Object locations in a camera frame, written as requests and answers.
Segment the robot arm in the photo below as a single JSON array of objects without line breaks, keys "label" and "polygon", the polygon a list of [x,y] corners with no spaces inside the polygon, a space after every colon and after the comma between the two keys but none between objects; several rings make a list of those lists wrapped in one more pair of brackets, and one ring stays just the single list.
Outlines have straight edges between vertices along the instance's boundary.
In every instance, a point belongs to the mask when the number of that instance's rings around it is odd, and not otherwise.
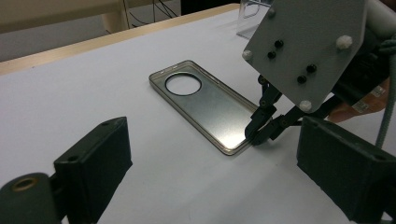
[{"label": "robot arm", "polygon": [[[394,34],[395,13],[377,0],[279,0],[243,53],[262,85],[245,136],[259,145],[304,117],[298,166],[359,223],[396,220],[396,158],[323,119],[342,102],[363,111],[361,98],[381,93],[389,56],[378,43]],[[295,106],[272,119],[282,94]]]},{"label": "robot arm", "polygon": [[[377,0],[275,1],[243,53],[262,84],[246,137],[259,145],[302,116],[326,118],[342,102],[367,109],[361,98],[381,94],[377,86],[389,76],[389,56],[378,43],[391,34],[396,15]],[[296,108],[272,120],[281,94]]]}]

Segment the round hole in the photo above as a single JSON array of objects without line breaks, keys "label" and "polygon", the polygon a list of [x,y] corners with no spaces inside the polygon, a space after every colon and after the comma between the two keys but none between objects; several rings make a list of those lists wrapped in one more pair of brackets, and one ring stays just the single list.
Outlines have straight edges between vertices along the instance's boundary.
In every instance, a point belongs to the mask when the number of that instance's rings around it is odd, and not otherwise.
[{"label": "round hole", "polygon": [[297,77],[297,82],[300,84],[304,84],[306,82],[306,77],[305,76]]},{"label": "round hole", "polygon": [[23,191],[31,188],[37,183],[37,178],[26,177],[24,179],[20,179],[17,183],[12,186],[12,190],[15,192]]},{"label": "round hole", "polygon": [[68,161],[76,161],[78,159],[78,156],[72,156],[67,159]]},{"label": "round hole", "polygon": [[277,48],[277,49],[280,49],[280,48],[282,48],[283,47],[283,40],[277,40],[276,42],[275,42],[275,47]]},{"label": "round hole", "polygon": [[166,89],[176,95],[191,95],[201,89],[201,81],[190,73],[177,73],[166,79]]},{"label": "round hole", "polygon": [[267,57],[269,59],[274,59],[276,57],[276,53],[274,51],[268,52]]}]

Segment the white surface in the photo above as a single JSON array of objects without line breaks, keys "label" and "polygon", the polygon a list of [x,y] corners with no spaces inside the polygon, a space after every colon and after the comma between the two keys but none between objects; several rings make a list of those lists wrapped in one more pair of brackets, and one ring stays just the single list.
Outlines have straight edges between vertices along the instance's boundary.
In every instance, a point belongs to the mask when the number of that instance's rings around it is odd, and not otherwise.
[{"label": "white surface", "polygon": [[[258,74],[241,57],[247,41],[235,34],[237,14],[1,76],[0,185],[52,175],[52,162],[93,127],[126,116],[134,165],[99,223],[349,223],[296,166],[299,128],[227,157],[150,87],[150,74],[190,59],[257,103]],[[283,113],[290,107],[277,104]],[[343,126],[373,143],[380,116]],[[393,120],[384,147],[393,155],[395,133]]]}]

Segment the cable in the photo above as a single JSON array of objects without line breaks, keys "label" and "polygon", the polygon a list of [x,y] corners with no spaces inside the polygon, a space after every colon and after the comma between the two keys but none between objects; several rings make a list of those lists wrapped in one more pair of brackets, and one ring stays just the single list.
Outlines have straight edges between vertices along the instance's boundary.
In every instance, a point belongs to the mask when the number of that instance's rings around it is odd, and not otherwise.
[{"label": "cable", "polygon": [[172,19],[172,16],[169,14],[169,12],[166,13],[166,12],[164,12],[160,7],[158,7],[157,4],[154,4],[154,5],[155,5],[155,7],[158,8],[165,16],[167,16],[167,17],[169,17],[170,19]]},{"label": "cable", "polygon": [[124,12],[125,12],[126,22],[128,23],[128,29],[131,29],[131,26],[129,25],[129,22],[130,22],[130,23],[132,23],[132,22],[129,21],[129,17],[128,17],[129,8],[128,8],[126,5],[127,5],[126,2],[123,1],[123,10],[124,10]]},{"label": "cable", "polygon": [[161,2],[161,5],[163,5],[163,9],[165,9],[166,13],[168,14],[168,16],[172,19],[172,15],[169,13],[168,9],[166,9],[166,4]]},{"label": "cable", "polygon": [[391,40],[386,40],[381,44],[380,52],[391,54],[389,56],[389,96],[387,107],[381,121],[375,146],[382,148],[385,137],[387,136],[389,123],[392,117],[393,108],[396,100],[396,35]]},{"label": "cable", "polygon": [[176,17],[177,17],[177,14],[169,7],[169,6],[167,6],[164,2],[163,2],[163,0],[158,0],[161,4],[163,4],[163,6],[165,6],[165,7],[167,7]]},{"label": "cable", "polygon": [[147,22],[143,22],[143,21],[139,20],[137,17],[135,17],[134,14],[132,14],[132,12],[129,12],[129,14],[131,14],[131,16],[132,16],[135,20],[137,20],[138,22],[143,23],[143,24],[148,24]]},{"label": "cable", "polygon": [[154,7],[154,0],[152,0],[152,17],[154,18],[154,22],[155,22],[155,7]]}]

